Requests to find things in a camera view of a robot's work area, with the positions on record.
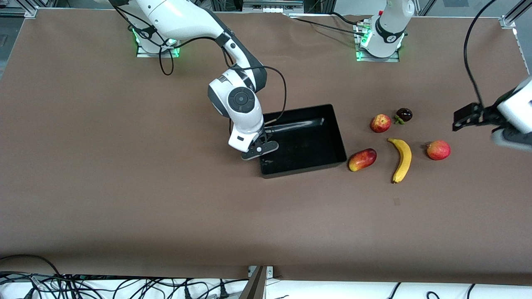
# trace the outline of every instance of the plastic tray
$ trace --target plastic tray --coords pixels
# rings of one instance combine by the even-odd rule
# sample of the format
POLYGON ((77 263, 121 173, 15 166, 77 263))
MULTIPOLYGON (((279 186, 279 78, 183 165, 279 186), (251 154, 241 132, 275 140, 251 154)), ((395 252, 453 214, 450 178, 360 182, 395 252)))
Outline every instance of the plastic tray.
MULTIPOLYGON (((265 114, 264 121, 278 115, 265 114)), ((264 178, 331 168, 347 160, 331 104, 285 111, 265 130, 272 133, 270 140, 277 141, 279 149, 260 156, 264 178)))

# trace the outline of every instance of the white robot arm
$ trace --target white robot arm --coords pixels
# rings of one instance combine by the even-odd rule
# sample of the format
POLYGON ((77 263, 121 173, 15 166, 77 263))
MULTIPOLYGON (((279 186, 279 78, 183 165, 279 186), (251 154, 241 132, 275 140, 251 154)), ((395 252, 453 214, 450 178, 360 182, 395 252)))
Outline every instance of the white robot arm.
POLYGON ((382 14, 371 17, 371 34, 361 46, 375 57, 391 56, 399 48, 414 11, 412 0, 387 0, 382 14))
POLYGON ((471 103, 454 112, 453 131, 486 124, 498 126, 492 131, 495 144, 532 152, 532 76, 490 107, 471 103))
MULTIPOLYGON (((127 0, 111 0, 113 6, 127 0)), ((216 110, 231 118, 234 126, 229 145, 242 151, 242 158, 252 159, 276 150, 276 142, 268 142, 264 118, 256 92, 266 85, 263 65, 213 12, 197 7, 189 0, 137 0, 149 23, 161 36, 175 40, 213 39, 236 63, 214 79, 207 95, 216 110)))

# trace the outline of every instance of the metal frame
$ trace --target metal frame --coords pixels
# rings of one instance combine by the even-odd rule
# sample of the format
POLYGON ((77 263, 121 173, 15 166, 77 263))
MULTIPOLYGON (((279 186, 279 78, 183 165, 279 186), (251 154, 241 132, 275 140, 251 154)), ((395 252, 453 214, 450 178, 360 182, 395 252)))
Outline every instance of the metal frame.
POLYGON ((530 7, 532 7, 532 0, 519 1, 507 14, 499 18, 501 27, 505 29, 515 27, 515 20, 522 16, 530 7))
POLYGON ((6 7, 0 10, 0 16, 15 16, 22 18, 35 18, 40 8, 55 7, 57 0, 15 0, 20 7, 6 7))
POLYGON ((264 299, 266 280, 269 275, 267 270, 268 267, 258 266, 257 268, 253 271, 253 275, 246 283, 246 287, 238 299, 264 299))
POLYGON ((421 12, 418 15, 426 16, 429 13, 429 11, 432 9, 432 7, 434 6, 434 3, 436 3, 436 0, 429 0, 427 5, 425 5, 423 10, 421 10, 421 12))
POLYGON ((322 13, 331 13, 334 11, 334 8, 336 6, 336 0, 324 0, 323 3, 321 3, 322 13))
POLYGON ((267 9, 278 9, 281 13, 304 13, 303 0, 244 0, 242 12, 266 12, 267 9))
POLYGON ((414 0, 414 7, 415 15, 419 15, 421 13, 421 4, 419 4, 419 0, 414 0))

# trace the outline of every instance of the brown paper sheet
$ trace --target brown paper sheet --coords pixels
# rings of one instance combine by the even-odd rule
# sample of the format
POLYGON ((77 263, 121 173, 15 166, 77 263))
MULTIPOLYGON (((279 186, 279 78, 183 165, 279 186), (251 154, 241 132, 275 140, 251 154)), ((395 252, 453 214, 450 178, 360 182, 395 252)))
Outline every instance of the brown paper sheet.
MULTIPOLYGON (((41 10, 0 81, 2 255, 45 255, 65 273, 240 277, 267 264, 289 279, 530 282, 532 156, 494 145, 492 128, 451 131, 475 101, 462 61, 471 19, 414 18, 400 63, 367 63, 349 34, 280 14, 220 18, 283 72, 288 109, 331 103, 348 155, 372 147, 375 164, 262 179, 206 96, 226 69, 215 43, 183 47, 167 77, 135 58, 114 11, 41 10), (412 121, 370 131, 401 107, 412 121), (413 152, 397 185, 388 137, 413 152), (436 139, 451 145, 447 160, 420 148, 436 139)), ((496 19, 478 21, 469 51, 487 103, 526 77, 496 19)), ((280 110, 275 73, 258 97, 280 110)))

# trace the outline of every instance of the banana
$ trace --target banana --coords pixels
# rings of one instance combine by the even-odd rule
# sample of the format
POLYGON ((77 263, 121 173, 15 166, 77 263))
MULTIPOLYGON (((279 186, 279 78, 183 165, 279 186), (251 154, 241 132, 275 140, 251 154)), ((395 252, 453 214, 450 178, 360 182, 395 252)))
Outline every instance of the banana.
POLYGON ((410 162, 412 161, 412 152, 410 151, 410 146, 406 144, 405 141, 400 139, 388 138, 388 141, 395 145, 396 149, 399 151, 401 156, 401 161, 399 161, 399 166, 395 170, 394 177, 392 178, 392 183, 396 184, 401 182, 408 169, 410 168, 410 162))

